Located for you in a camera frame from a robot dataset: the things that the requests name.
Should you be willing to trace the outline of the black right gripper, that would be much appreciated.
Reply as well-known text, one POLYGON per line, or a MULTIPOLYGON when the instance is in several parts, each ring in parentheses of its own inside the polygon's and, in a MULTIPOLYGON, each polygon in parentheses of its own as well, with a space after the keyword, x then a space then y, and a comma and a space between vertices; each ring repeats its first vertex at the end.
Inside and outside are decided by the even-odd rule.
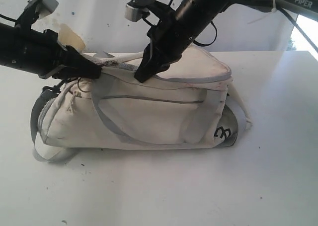
POLYGON ((151 43, 144 49, 134 78, 144 83, 168 70, 228 3, 229 0, 182 0, 167 20, 149 30, 151 43))

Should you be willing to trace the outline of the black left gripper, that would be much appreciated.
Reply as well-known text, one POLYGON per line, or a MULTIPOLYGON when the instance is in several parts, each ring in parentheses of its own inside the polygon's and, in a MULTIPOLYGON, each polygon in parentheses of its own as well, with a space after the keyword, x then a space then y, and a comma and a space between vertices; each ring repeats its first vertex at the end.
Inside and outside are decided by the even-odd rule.
POLYGON ((57 33, 0 25, 0 64, 38 75, 40 78, 98 79, 101 67, 81 55, 74 47, 64 46, 57 33))

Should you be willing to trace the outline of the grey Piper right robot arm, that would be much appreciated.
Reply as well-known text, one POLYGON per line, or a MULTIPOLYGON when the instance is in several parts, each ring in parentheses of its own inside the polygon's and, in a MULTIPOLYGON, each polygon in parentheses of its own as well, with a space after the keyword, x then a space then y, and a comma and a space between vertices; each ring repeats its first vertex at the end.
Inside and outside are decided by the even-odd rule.
POLYGON ((150 43, 134 77, 145 82, 155 74, 166 71, 180 60, 184 50, 212 23, 213 19, 233 4, 241 4, 262 12, 286 11, 317 20, 318 0, 182 0, 177 9, 157 0, 131 0, 126 4, 126 19, 145 20, 150 13, 159 18, 151 25, 147 36, 150 43))

